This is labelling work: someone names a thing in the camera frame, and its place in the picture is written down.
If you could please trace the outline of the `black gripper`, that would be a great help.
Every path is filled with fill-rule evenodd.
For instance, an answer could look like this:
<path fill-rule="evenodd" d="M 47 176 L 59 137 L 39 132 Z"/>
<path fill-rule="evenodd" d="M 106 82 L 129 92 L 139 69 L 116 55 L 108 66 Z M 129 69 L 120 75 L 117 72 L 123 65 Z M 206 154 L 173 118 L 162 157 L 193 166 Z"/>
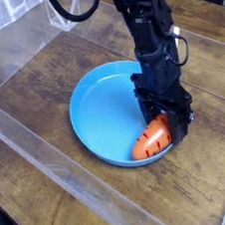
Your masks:
<path fill-rule="evenodd" d="M 167 113 L 172 143 L 179 145 L 193 120 L 192 96 L 181 86 L 181 67 L 175 47 L 146 54 L 136 52 L 141 72 L 132 74 L 135 96 L 146 123 Z"/>

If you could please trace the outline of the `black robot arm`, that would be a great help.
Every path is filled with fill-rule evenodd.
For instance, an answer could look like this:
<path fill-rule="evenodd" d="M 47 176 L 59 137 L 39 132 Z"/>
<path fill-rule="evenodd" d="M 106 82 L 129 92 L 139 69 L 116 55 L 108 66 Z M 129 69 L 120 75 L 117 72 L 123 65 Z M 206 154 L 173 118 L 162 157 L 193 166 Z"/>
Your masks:
<path fill-rule="evenodd" d="M 187 61 L 178 58 L 171 32 L 171 8 L 165 0 L 112 0 L 134 39 L 134 53 L 141 72 L 131 75 L 135 96 L 147 122 L 167 113 L 171 142 L 178 145 L 194 120 L 192 96 L 181 86 L 180 69 Z"/>

